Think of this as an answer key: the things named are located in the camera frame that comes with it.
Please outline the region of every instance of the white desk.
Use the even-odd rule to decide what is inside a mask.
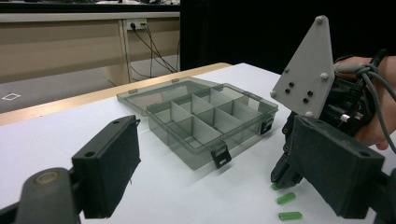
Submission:
[[[247,64],[238,64],[197,76],[230,83],[274,103],[269,91],[279,75]],[[289,110],[279,105],[272,130],[263,139],[220,169],[213,162],[191,170],[154,133],[147,118],[138,116],[142,162],[132,185],[108,219],[82,223],[283,223],[279,212],[300,211],[304,217],[288,223],[373,223],[337,217],[317,191],[304,179],[292,189],[270,188],[270,173],[282,154],[284,125]],[[51,167],[71,168],[71,157],[111,120],[136,114],[116,97],[82,105],[44,117],[0,126],[0,207],[19,200],[30,175]],[[389,173],[396,156],[388,149],[384,170]],[[295,192],[297,199],[278,205],[276,198]]]

